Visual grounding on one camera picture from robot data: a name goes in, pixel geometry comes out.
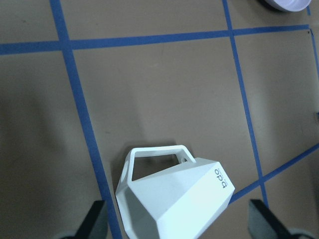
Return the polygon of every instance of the blue tape line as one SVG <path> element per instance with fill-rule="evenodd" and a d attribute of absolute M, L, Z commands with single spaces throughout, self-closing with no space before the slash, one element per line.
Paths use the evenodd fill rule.
<path fill-rule="evenodd" d="M 307 6 L 307 14 L 308 16 L 311 16 L 310 6 Z"/>
<path fill-rule="evenodd" d="M 314 55 L 315 55 L 315 62 L 316 62 L 316 68 L 317 68 L 317 76 L 319 78 L 319 62 L 318 62 L 318 54 L 317 54 L 317 47 L 316 47 L 316 40 L 313 31 L 310 29 L 311 32 L 311 39 L 313 41 L 313 49 L 314 49 Z"/>
<path fill-rule="evenodd" d="M 61 50 L 58 41 L 0 44 L 0 55 Z"/>
<path fill-rule="evenodd" d="M 305 29 L 309 29 L 309 25 L 244 28 L 244 29 L 235 29 L 232 31 L 234 35 L 248 35 L 248 34 L 260 34 L 260 33 L 267 33 L 267 32 L 296 31 L 296 30 L 305 30 Z M 229 30 L 222 30 L 222 31 L 191 32 L 191 33 L 178 33 L 178 34 L 167 34 L 167 35 L 153 35 L 153 36 L 69 40 L 67 43 L 71 44 L 71 46 L 68 46 L 69 48 L 71 47 L 73 50 L 78 50 L 78 49 L 147 45 L 147 44 L 167 43 L 167 42 L 177 42 L 177 41 L 212 39 L 212 38 L 228 37 L 228 36 L 229 36 Z M 58 41 L 0 44 L 0 55 L 56 51 L 56 50 L 61 50 L 60 43 Z"/>
<path fill-rule="evenodd" d="M 313 147 L 307 149 L 305 152 L 301 153 L 297 157 L 295 157 L 292 160 L 288 161 L 287 163 L 283 164 L 282 166 L 280 166 L 279 168 L 275 169 L 274 171 L 272 171 L 272 172 L 268 173 L 267 175 L 263 176 L 263 178 L 261 180 L 264 183 L 267 182 L 268 180 L 272 179 L 276 175 L 282 173 L 286 169 L 288 169 L 291 166 L 293 166 L 294 164 L 298 163 L 300 160 L 306 158 L 308 155 L 312 154 L 316 150 L 319 150 L 319 143 L 314 145 Z M 237 193 L 235 193 L 231 197 L 229 204 L 237 201 L 238 199 L 242 198 L 246 194 L 250 193 L 252 190 L 257 188 L 259 185 L 260 185 L 260 180 L 257 180 L 255 182 L 253 182 L 252 184 L 248 185 L 247 187 L 245 187 L 244 189 L 238 191 Z"/>
<path fill-rule="evenodd" d="M 243 100 L 243 104 L 244 104 L 247 126 L 248 126 L 248 130 L 249 130 L 251 144 L 253 147 L 259 183 L 260 183 L 261 191 L 263 194 L 264 203 L 265 203 L 265 205 L 268 206 L 267 193 L 266 193 L 266 188 L 265 188 L 264 182 L 262 181 L 263 173 L 262 173 L 262 169 L 261 169 L 261 165 L 260 165 L 257 144 L 256 144 L 254 130 L 253 130 L 253 124 L 252 124 L 251 117 L 250 117 L 248 100 L 247 100 L 247 96 L 246 96 L 243 75 L 242 75 L 241 67 L 240 67 L 240 63 L 239 63 L 239 57 L 238 57 L 235 37 L 233 34 L 233 28 L 232 28 L 232 23 L 231 23 L 231 19 L 230 19 L 230 13 L 229 13 L 229 9 L 228 9 L 227 0 L 223 0 L 223 6 L 224 6 L 224 12 L 225 12 L 225 16 L 226 16 L 226 22 L 227 22 L 227 27 L 228 27 L 228 31 L 229 31 L 229 36 L 230 36 L 231 48 L 233 50 L 233 56 L 234 56 L 234 61 L 235 61 L 235 66 L 236 66 L 236 71 L 237 71 L 237 76 L 238 76 L 240 92 L 241 92 L 241 96 L 242 96 L 242 100 Z"/>
<path fill-rule="evenodd" d="M 298 163 L 300 160 L 307 157 L 309 154 L 315 152 L 317 149 L 319 149 L 319 143 L 315 146 L 311 147 L 310 149 L 306 150 L 302 154 L 299 154 L 297 157 L 293 158 L 289 162 L 285 163 L 284 165 L 280 166 L 279 168 L 275 169 L 274 171 L 270 172 L 269 174 L 264 176 L 264 182 L 267 182 L 269 179 L 275 177 L 279 173 L 283 172 L 287 168 L 293 166 L 294 164 Z"/>
<path fill-rule="evenodd" d="M 98 150 L 98 146 L 95 140 L 90 116 L 85 103 L 83 90 L 81 87 L 78 71 L 76 68 L 76 63 L 71 49 L 71 44 L 64 21 L 64 16 L 61 8 L 61 3 L 59 0 L 50 0 L 51 9 L 58 32 L 63 57 L 66 65 L 66 70 L 69 76 L 73 97 L 75 100 L 76 108 L 81 121 L 84 137 L 88 146 L 90 153 L 93 169 L 97 179 L 97 183 L 100 189 L 100 193 L 103 200 L 106 200 L 108 206 L 109 214 L 109 224 L 112 232 L 112 236 L 115 239 L 121 239 L 122 234 L 117 221 L 117 216 L 115 213 L 114 204 L 112 201 L 109 185 L 104 172 L 103 164 L 101 161 L 101 156 Z"/>
<path fill-rule="evenodd" d="M 208 31 L 208 32 L 192 32 L 154 36 L 135 36 L 135 37 L 120 37 L 106 39 L 87 39 L 87 40 L 72 40 L 73 49 L 88 49 L 102 47 L 117 47 L 117 46 L 133 46 L 146 45 L 155 43 L 166 43 L 176 41 L 190 41 L 200 39 L 210 39 L 218 37 L 227 37 L 228 31 Z"/>
<path fill-rule="evenodd" d="M 255 28 L 244 28 L 234 29 L 234 35 L 249 35 L 249 34 L 260 34 L 269 32 L 283 32 L 283 31 L 298 31 L 298 30 L 309 30 L 309 25 L 293 25 L 293 26 L 267 26 L 267 27 L 255 27 Z"/>
<path fill-rule="evenodd" d="M 238 199 L 240 199 L 241 197 L 245 196 L 246 194 L 250 193 L 251 191 L 253 191 L 255 188 L 259 187 L 260 185 L 260 182 L 259 180 L 258 181 L 255 181 L 253 182 L 252 184 L 248 185 L 247 187 L 245 187 L 244 189 L 238 191 L 237 193 L 235 193 L 230 201 L 229 201 L 229 204 L 237 201 Z"/>

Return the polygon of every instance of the floor tile square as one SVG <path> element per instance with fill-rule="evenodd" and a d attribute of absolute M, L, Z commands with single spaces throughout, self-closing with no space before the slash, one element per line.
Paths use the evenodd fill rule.
<path fill-rule="evenodd" d="M 228 5 L 234 29 L 309 24 L 306 9 L 281 12 L 269 9 L 264 0 L 228 0 Z"/>
<path fill-rule="evenodd" d="M 226 30 L 222 1 L 63 0 L 71 39 Z"/>
<path fill-rule="evenodd" d="M 114 189 L 134 146 L 184 144 L 240 190 L 257 171 L 228 38 L 75 51 Z"/>
<path fill-rule="evenodd" d="M 58 40 L 49 1 L 1 1 L 0 36 L 0 43 Z"/>
<path fill-rule="evenodd" d="M 319 83 L 307 30 L 236 37 L 264 174 L 319 142 Z"/>

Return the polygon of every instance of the white bowl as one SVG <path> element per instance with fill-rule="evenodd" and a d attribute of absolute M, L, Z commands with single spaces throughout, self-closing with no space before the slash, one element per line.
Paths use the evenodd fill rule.
<path fill-rule="evenodd" d="M 311 0 L 266 0 L 271 6 L 281 11 L 304 10 Z"/>

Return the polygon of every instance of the blue tape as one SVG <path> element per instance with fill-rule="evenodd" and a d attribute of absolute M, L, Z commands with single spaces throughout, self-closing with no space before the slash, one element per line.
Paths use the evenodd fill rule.
<path fill-rule="evenodd" d="M 298 30 L 309 30 L 309 25 L 293 25 L 293 26 L 267 26 L 267 27 L 255 27 L 255 28 L 244 28 L 234 29 L 234 35 L 249 35 L 249 34 L 260 34 L 269 32 L 283 32 L 283 31 L 298 31 Z"/>
<path fill-rule="evenodd" d="M 252 184 L 248 185 L 247 187 L 245 187 L 244 189 L 238 191 L 237 193 L 235 193 L 230 201 L 229 204 L 237 201 L 238 199 L 240 199 L 241 197 L 245 196 L 246 194 L 250 193 L 251 191 L 253 191 L 255 188 L 259 187 L 260 182 L 259 180 L 256 182 L 253 182 Z"/>
<path fill-rule="evenodd" d="M 319 78 L 319 62 L 318 62 L 318 54 L 317 54 L 317 47 L 316 47 L 316 41 L 313 31 L 310 29 L 311 32 L 311 38 L 313 41 L 313 49 L 314 49 L 314 55 L 315 55 L 315 62 L 316 62 L 316 68 L 317 68 L 317 76 Z"/>
<path fill-rule="evenodd" d="M 307 6 L 307 14 L 308 16 L 311 16 L 310 6 Z"/>
<path fill-rule="evenodd" d="M 218 37 L 227 37 L 228 31 L 208 31 L 208 32 L 192 32 L 154 36 L 135 36 L 135 37 L 120 37 L 92 40 L 72 40 L 73 49 L 88 49 L 102 47 L 117 47 L 117 46 L 133 46 L 146 45 L 155 43 L 166 43 L 176 41 L 190 41 L 200 39 L 210 39 Z"/>
<path fill-rule="evenodd" d="M 227 22 L 227 27 L 228 27 L 228 31 L 229 31 L 229 36 L 230 36 L 230 43 L 231 43 L 231 47 L 233 50 L 233 56 L 234 56 L 234 61 L 235 61 L 235 66 L 236 66 L 236 71 L 237 71 L 237 76 L 238 76 L 240 92 L 241 92 L 241 96 L 242 96 L 242 100 L 243 100 L 243 104 L 244 104 L 247 126 L 248 126 L 248 130 L 249 130 L 251 144 L 253 147 L 259 183 L 260 183 L 261 191 L 263 194 L 263 201 L 264 201 L 265 205 L 268 206 L 267 193 L 266 193 L 266 188 L 265 188 L 264 182 L 262 181 L 263 173 L 262 173 L 262 169 L 261 169 L 261 165 L 260 165 L 257 144 L 256 144 L 254 130 L 253 130 L 253 124 L 252 124 L 251 117 L 250 117 L 248 100 L 247 100 L 247 96 L 246 96 L 243 75 L 242 75 L 241 67 L 240 67 L 240 63 L 239 63 L 239 57 L 238 57 L 235 37 L 233 34 L 232 23 L 231 23 L 231 18 L 230 18 L 227 0 L 223 0 L 223 6 L 224 6 L 224 12 L 225 12 L 225 16 L 226 16 L 226 22 Z"/>
<path fill-rule="evenodd" d="M 289 162 L 285 163 L 284 165 L 280 166 L 279 168 L 275 169 L 274 171 L 270 172 L 269 174 L 264 176 L 264 182 L 267 182 L 269 179 L 275 177 L 279 173 L 283 172 L 287 168 L 293 166 L 294 164 L 298 163 L 300 160 L 304 159 L 307 157 L 309 154 L 315 152 L 317 149 L 319 149 L 319 143 L 316 144 L 315 146 L 311 147 L 310 149 L 306 150 L 302 154 L 299 154 L 297 157 L 293 158 Z"/>
<path fill-rule="evenodd" d="M 252 184 L 248 185 L 247 187 L 245 187 L 244 189 L 238 191 L 237 193 L 235 193 L 231 199 L 229 204 L 237 201 L 238 199 L 240 199 L 241 197 L 245 196 L 246 194 L 250 193 L 252 190 L 254 190 L 255 188 L 257 188 L 258 186 L 260 186 L 260 181 L 262 180 L 264 183 L 267 182 L 268 180 L 272 179 L 273 177 L 275 177 L 276 175 L 282 173 L 283 171 L 285 171 L 286 169 L 288 169 L 289 167 L 293 166 L 294 164 L 298 163 L 300 160 L 306 158 L 308 155 L 312 154 L 313 152 L 315 152 L 316 150 L 319 150 L 319 143 L 314 145 L 313 147 L 307 149 L 305 152 L 301 153 L 300 155 L 298 155 L 297 157 L 293 158 L 292 160 L 288 161 L 287 163 L 283 164 L 282 166 L 280 166 L 279 168 L 275 169 L 274 171 L 270 172 L 269 174 L 265 175 L 262 177 L 262 179 L 257 180 L 255 182 L 253 182 Z"/>
<path fill-rule="evenodd" d="M 71 48 L 66 24 L 64 21 L 64 16 L 61 8 L 61 3 L 59 0 L 50 0 L 51 9 L 58 32 L 63 57 L 66 65 L 66 70 L 69 76 L 73 97 L 75 100 L 76 108 L 81 121 L 84 137 L 88 146 L 89 154 L 91 157 L 93 169 L 97 179 L 97 183 L 100 189 L 100 193 L 103 200 L 106 200 L 109 213 L 109 224 L 112 232 L 112 236 L 115 239 L 121 239 L 122 234 L 117 221 L 117 216 L 115 213 L 114 204 L 112 201 L 109 185 L 104 172 L 103 164 L 101 161 L 101 156 L 98 150 L 98 146 L 95 140 L 90 116 L 85 103 L 83 90 L 81 87 L 78 71 L 76 68 L 76 63 Z"/>
<path fill-rule="evenodd" d="M 58 41 L 0 44 L 0 55 L 61 50 Z"/>
<path fill-rule="evenodd" d="M 232 30 L 234 35 L 260 34 L 267 32 L 282 32 L 296 31 L 309 29 L 309 25 L 294 25 L 294 26 L 273 26 L 273 27 L 257 27 Z M 119 37 L 119 38 L 104 38 L 104 39 L 84 39 L 84 40 L 68 40 L 63 45 L 68 44 L 68 48 L 77 49 L 93 49 L 105 47 L 147 45 L 156 43 L 167 43 L 177 41 L 189 41 L 200 39 L 212 39 L 219 37 L 228 37 L 229 30 L 207 31 L 207 32 L 191 32 L 153 36 L 135 36 L 135 37 Z M 58 41 L 44 42 L 27 42 L 27 43 L 12 43 L 0 44 L 0 55 L 21 54 L 30 52 L 44 52 L 62 50 Z"/>

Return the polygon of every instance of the printed logo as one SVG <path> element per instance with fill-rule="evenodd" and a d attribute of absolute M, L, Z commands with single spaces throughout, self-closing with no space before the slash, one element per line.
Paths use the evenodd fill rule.
<path fill-rule="evenodd" d="M 228 183 L 226 182 L 222 172 L 220 171 L 220 169 L 215 169 L 215 174 L 216 174 L 216 178 L 218 178 L 218 180 L 221 182 L 221 185 L 223 188 L 226 188 Z"/>

